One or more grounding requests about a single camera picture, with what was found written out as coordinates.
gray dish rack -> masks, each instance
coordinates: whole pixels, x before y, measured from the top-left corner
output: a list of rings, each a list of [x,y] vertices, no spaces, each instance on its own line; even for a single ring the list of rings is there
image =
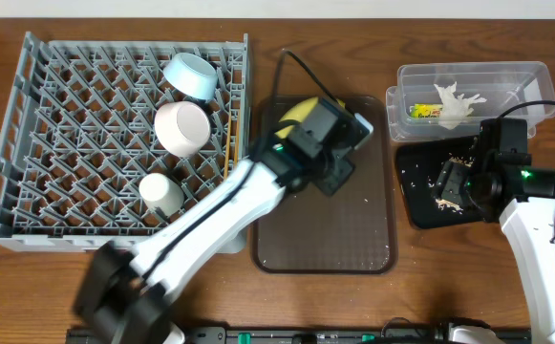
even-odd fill
[[[162,74],[181,52],[206,59],[219,76],[204,105],[211,138],[188,159],[168,154],[153,130],[162,104],[186,100]],[[242,43],[44,43],[27,32],[0,136],[0,245],[85,251],[113,240],[127,248],[175,221],[222,182],[235,155],[245,155],[249,59],[247,35]],[[140,197],[140,179],[151,172],[166,174],[185,194],[170,218]],[[244,231],[223,251],[242,248],[242,240]]]

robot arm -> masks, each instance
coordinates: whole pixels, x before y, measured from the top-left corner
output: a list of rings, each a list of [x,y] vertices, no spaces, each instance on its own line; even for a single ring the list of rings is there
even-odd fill
[[[328,196],[336,192],[354,170],[347,154],[372,132],[358,114],[320,98],[285,138],[269,136],[269,149],[259,149],[253,161],[241,161],[175,223],[127,252],[109,243],[101,247],[74,312],[106,343],[182,344],[183,332],[171,323],[169,309],[197,270],[286,193],[308,183]]]
[[[513,248],[529,311],[533,343],[555,343],[555,199],[513,200],[500,216]]]
[[[475,208],[487,222],[500,222],[522,279],[532,343],[555,343],[555,170],[531,167],[524,119],[483,121],[476,149],[467,173],[449,172],[461,189],[442,194]],[[468,177],[457,181],[461,175]]]
[[[253,162],[243,160],[235,171],[206,198],[187,211],[176,222],[131,248],[135,259],[131,268],[142,276],[158,259],[159,253],[209,208],[236,187]],[[241,229],[268,214],[284,197],[286,188],[276,182],[277,176],[259,163],[235,198],[218,209],[190,234],[185,236],[152,273],[146,283],[163,284],[165,294],[175,301],[185,285],[201,266]]]

yellow object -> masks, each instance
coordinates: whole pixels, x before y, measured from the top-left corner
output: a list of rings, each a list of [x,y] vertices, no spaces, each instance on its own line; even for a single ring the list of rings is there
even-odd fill
[[[310,114],[311,110],[313,110],[315,105],[317,105],[318,101],[319,101],[318,97],[313,97],[313,98],[309,98],[307,100],[301,101],[300,103],[296,104],[296,106],[289,109],[289,111],[287,111],[286,114],[283,117],[281,117],[281,119],[279,119],[279,121],[293,119],[298,122],[302,122],[303,120],[305,120],[305,118],[307,118],[307,116]],[[345,107],[345,102],[343,100],[338,99],[338,103],[342,107]],[[280,139],[285,139],[291,130],[292,130],[291,126],[288,128],[282,129],[277,132],[277,136]]]
[[[441,104],[415,104],[411,109],[412,118],[438,118],[442,112]]]
[[[230,133],[232,132],[232,113],[228,111],[228,131],[226,132],[226,155],[224,163],[224,179],[228,177],[228,165],[230,161]]]

white bowl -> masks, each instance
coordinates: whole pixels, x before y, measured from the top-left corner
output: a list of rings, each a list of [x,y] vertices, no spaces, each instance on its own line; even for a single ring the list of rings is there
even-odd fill
[[[176,54],[163,72],[166,80],[186,95],[201,100],[215,96],[218,73],[209,62],[194,54]]]
[[[179,101],[159,108],[154,119],[154,131],[169,153],[187,158],[207,143],[211,125],[201,107],[189,101]]]

green connector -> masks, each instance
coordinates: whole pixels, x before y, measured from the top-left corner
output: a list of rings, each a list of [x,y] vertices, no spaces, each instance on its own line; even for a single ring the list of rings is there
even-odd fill
[[[251,344],[251,334],[239,333],[239,344]]]

